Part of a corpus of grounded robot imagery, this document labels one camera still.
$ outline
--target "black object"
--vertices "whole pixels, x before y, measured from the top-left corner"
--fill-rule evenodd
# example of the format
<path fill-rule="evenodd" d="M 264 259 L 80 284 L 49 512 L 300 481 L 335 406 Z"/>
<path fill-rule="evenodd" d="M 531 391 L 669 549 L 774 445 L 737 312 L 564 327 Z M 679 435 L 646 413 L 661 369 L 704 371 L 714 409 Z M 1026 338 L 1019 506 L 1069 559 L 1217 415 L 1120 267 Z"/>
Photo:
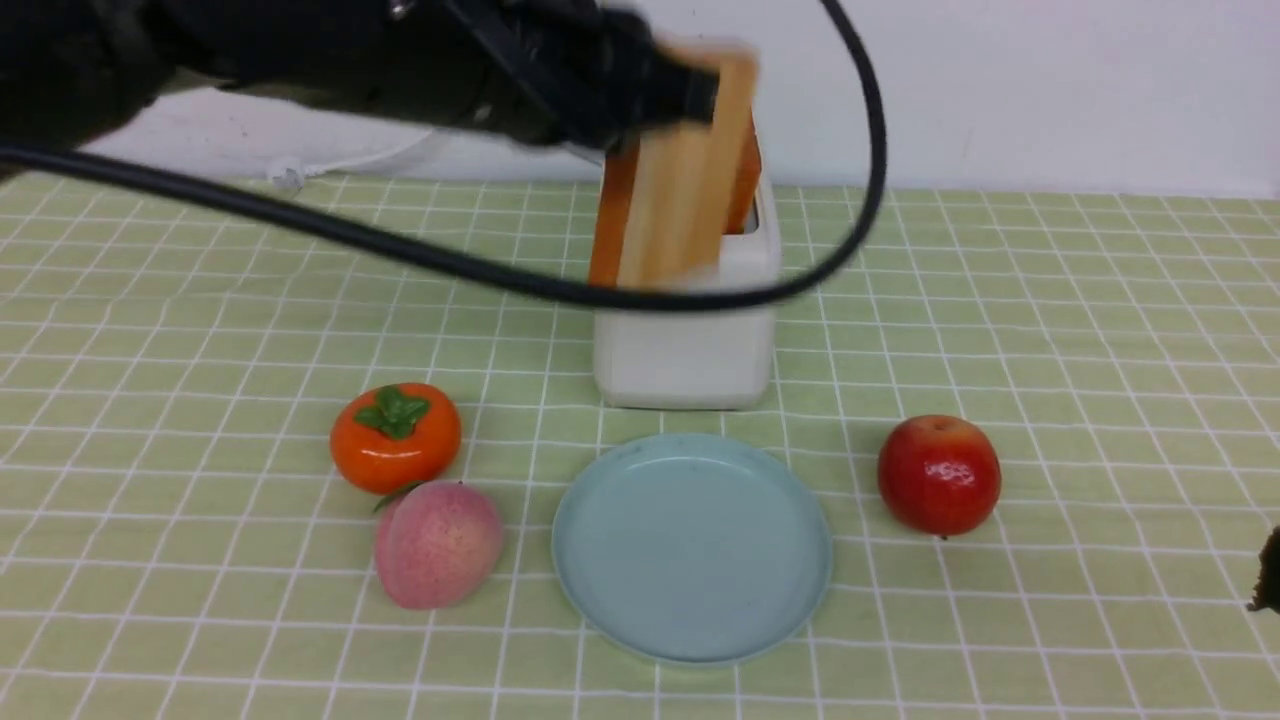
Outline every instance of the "black object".
<path fill-rule="evenodd" d="M 32 23 L 49 42 L 29 45 L 28 55 L 0 67 L 0 138 L 12 138 L 0 140 L 0 168 L 189 201 L 586 307 L 705 313 L 772 304 L 838 272 L 865 241 L 884 192 L 884 110 L 870 59 L 838 0 L 819 1 L 861 82 L 870 178 L 841 245 L 808 272 L 765 288 L 667 293 L 593 287 L 175 173 L 61 150 L 119 127 L 192 72 L 221 78 L 218 85 L 234 92 L 490 132 L 526 145 L 611 151 L 644 129 L 709 119 L 714 76 L 662 55 L 639 15 L 589 0 L 56 0 L 65 15 L 40 14 Z M 0 0 L 0 28 L 17 4 L 23 0 Z M 95 9 L 96 23 L 84 22 L 86 6 Z M 5 40 L 0 31 L 0 46 Z M 445 77 L 454 74 L 461 77 Z"/>
<path fill-rule="evenodd" d="M 1280 614 L 1280 525 L 1271 530 L 1258 552 L 1258 584 L 1253 585 L 1253 598 L 1245 609 Z"/>

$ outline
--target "red apple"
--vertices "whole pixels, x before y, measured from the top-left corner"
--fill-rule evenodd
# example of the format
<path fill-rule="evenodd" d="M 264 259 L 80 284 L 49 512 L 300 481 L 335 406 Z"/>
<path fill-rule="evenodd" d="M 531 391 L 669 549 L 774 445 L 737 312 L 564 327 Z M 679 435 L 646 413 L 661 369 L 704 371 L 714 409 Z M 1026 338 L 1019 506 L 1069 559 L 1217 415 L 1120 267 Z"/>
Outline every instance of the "red apple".
<path fill-rule="evenodd" d="M 884 439 L 879 493 L 904 525 L 959 536 L 980 525 L 1000 498 L 1000 460 L 977 425 L 950 415 L 902 420 Z"/>

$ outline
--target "pink peach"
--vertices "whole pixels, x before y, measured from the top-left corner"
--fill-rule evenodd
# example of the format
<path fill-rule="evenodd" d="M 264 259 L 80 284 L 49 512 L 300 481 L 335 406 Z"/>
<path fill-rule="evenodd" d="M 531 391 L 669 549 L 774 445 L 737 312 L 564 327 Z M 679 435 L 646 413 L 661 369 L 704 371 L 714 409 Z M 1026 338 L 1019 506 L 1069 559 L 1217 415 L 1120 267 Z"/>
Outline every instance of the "pink peach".
<path fill-rule="evenodd" d="M 462 483 L 424 483 L 383 510 L 374 566 L 392 602 L 431 610 L 479 589 L 502 550 L 493 500 Z"/>

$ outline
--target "light blue plate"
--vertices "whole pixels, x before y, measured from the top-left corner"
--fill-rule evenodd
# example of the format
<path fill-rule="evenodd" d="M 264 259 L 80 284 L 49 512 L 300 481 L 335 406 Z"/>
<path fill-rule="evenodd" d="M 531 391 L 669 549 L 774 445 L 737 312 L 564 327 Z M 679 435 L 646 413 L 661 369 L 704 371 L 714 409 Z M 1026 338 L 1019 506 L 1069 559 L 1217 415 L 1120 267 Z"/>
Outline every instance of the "light blue plate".
<path fill-rule="evenodd" d="M 737 441 L 660 434 L 614 448 L 564 493 L 552 557 L 602 634 L 677 665 L 742 662 L 805 625 L 832 538 L 809 489 Z"/>

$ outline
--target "white container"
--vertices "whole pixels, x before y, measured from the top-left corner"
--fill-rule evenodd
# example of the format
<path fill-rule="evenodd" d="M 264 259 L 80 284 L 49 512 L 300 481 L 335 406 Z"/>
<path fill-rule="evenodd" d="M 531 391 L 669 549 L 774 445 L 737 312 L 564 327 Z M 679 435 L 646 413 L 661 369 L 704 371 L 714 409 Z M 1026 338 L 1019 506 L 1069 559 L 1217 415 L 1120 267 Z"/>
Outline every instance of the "white container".
<path fill-rule="evenodd" d="M 777 282 L 782 233 L 762 173 L 744 234 L 726 236 L 719 265 L 686 290 L 748 290 Z M 777 311 L 663 315 L 595 313 L 595 383 L 617 407 L 742 410 L 769 386 Z"/>

